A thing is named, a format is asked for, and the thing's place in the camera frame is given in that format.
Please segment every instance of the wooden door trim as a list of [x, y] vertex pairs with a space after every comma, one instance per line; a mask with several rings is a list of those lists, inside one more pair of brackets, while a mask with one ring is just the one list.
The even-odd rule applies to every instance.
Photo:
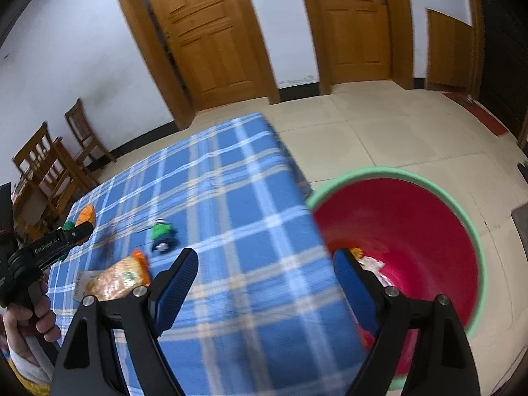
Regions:
[[257, 62], [260, 67], [260, 75], [262, 76], [262, 83], [264, 84], [266, 94], [268, 95], [269, 103], [280, 103], [281, 97], [279, 96], [279, 89], [275, 83], [275, 76], [271, 69], [268, 52], [266, 51], [266, 45], [264, 44], [262, 31], [260, 30], [253, 4], [251, 0], [238, 0], [238, 2], [247, 28], [247, 33], [249, 34], [251, 46], [257, 57]]
[[414, 37], [410, 0], [387, 0], [391, 35], [391, 78], [414, 89]]
[[321, 95], [328, 95], [332, 93], [332, 69], [324, 33], [323, 14], [319, 10], [318, 0], [304, 0], [304, 4], [319, 70], [319, 91]]
[[484, 70], [484, 12], [481, 0], [469, 0], [472, 24], [472, 55], [469, 70], [468, 93], [474, 100], [480, 97], [482, 71]]
[[[324, 35], [323, 14], [320, 11], [318, 0], [304, 0], [304, 2], [317, 57], [319, 90], [322, 95], [330, 94], [332, 78]], [[410, 0], [387, 0], [387, 8], [391, 36], [391, 77], [404, 89], [413, 89], [414, 43], [411, 2]]]
[[159, 42], [142, 0], [118, 0], [130, 32], [159, 92], [180, 130], [188, 128], [195, 112]]

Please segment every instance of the doormat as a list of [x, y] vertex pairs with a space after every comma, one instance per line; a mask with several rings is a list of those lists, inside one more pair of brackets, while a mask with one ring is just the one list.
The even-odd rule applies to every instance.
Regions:
[[495, 119], [477, 103], [470, 102], [464, 94], [444, 92], [444, 95], [468, 110], [469, 113], [479, 119], [481, 123], [484, 124], [484, 126], [497, 137], [500, 137], [502, 134], [508, 132], [508, 129], [504, 128], [504, 126], [497, 119]]

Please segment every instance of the sleeve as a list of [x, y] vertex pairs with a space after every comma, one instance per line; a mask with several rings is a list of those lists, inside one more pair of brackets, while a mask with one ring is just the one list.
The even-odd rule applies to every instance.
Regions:
[[40, 366], [35, 366], [23, 357], [20, 357], [14, 350], [9, 347], [10, 357], [18, 373], [37, 385], [50, 385], [51, 381]]

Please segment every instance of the green toy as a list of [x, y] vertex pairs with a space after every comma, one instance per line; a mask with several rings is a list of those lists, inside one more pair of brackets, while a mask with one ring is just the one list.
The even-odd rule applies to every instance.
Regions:
[[[64, 222], [64, 225], [62, 225], [62, 229], [64, 231], [69, 231], [70, 229], [74, 228], [75, 227], [75, 223], [73, 222], [70, 222], [69, 220], [67, 222]], [[65, 260], [67, 257], [68, 257], [68, 253], [62, 255], [59, 260], [62, 262], [63, 260]]]
[[157, 219], [150, 228], [150, 239], [152, 240], [152, 251], [167, 253], [176, 246], [176, 230], [164, 219]]

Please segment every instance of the plastic bag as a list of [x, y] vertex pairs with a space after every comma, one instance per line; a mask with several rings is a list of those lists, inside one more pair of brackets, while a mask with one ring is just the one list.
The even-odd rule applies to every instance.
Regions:
[[135, 287], [150, 285], [149, 264], [138, 248], [132, 254], [112, 265], [86, 285], [85, 294], [100, 301], [123, 298]]

